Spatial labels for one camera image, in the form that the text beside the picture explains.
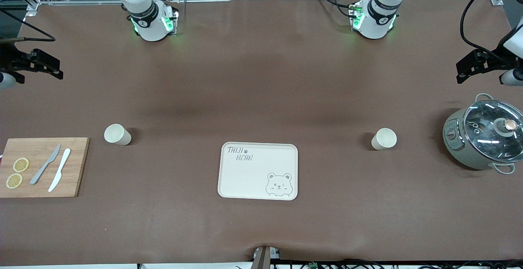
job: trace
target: rectangular cutting board with bear drawing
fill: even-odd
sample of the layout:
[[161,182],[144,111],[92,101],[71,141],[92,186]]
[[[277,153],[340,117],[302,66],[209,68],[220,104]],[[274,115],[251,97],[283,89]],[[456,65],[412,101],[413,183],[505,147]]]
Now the rectangular cutting board with bear drawing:
[[253,200],[297,196],[297,148],[292,144],[227,142],[222,146],[218,193]]

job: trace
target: lid knob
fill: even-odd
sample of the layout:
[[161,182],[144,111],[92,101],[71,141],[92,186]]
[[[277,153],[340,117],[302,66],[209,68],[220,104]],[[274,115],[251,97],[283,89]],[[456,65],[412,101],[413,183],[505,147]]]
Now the lid knob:
[[512,131],[516,131],[518,129],[519,125],[514,120],[507,119],[503,122],[503,127],[506,130],[512,132]]

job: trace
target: brown table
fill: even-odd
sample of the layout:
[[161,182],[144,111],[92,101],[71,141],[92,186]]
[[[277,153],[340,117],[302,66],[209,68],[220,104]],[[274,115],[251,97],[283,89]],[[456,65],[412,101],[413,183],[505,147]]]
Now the brown table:
[[[189,3],[177,37],[147,43],[119,6],[41,6],[63,81],[27,73],[2,92],[8,137],[90,137],[77,198],[0,200],[0,264],[244,261],[260,245],[303,260],[523,258],[523,165],[511,176],[451,159],[443,122],[479,92],[523,108],[501,72],[456,84],[472,47],[468,0],[405,0],[383,40],[312,0]],[[495,47],[501,7],[478,0],[467,35]],[[27,36],[36,36],[28,29]],[[130,146],[103,130],[121,123]],[[393,150],[372,151],[390,127]],[[228,141],[292,143],[291,202],[217,193]]]

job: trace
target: white cup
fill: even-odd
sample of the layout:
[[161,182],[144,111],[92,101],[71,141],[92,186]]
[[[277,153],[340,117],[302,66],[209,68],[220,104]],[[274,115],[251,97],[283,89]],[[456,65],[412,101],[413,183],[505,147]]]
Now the white cup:
[[372,138],[372,147],[376,150],[386,150],[396,145],[396,133],[389,128],[381,128]]
[[112,124],[107,127],[103,137],[107,142],[118,144],[119,146],[126,146],[131,142],[131,134],[120,124]]

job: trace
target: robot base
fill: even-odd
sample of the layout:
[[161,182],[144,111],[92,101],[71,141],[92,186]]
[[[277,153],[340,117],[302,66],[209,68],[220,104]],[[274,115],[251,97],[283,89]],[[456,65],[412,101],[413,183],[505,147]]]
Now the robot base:
[[133,20],[134,30],[144,40],[159,41],[165,38],[168,34],[176,35],[178,27],[178,12],[172,11],[172,6],[168,6],[160,0],[154,0],[158,6],[158,16],[151,22],[149,27],[140,27]]
[[351,7],[349,14],[356,16],[355,19],[351,19],[351,28],[358,31],[363,37],[369,39],[379,39],[385,36],[390,29],[396,16],[390,20],[390,24],[378,25],[367,9],[370,0],[361,0]]

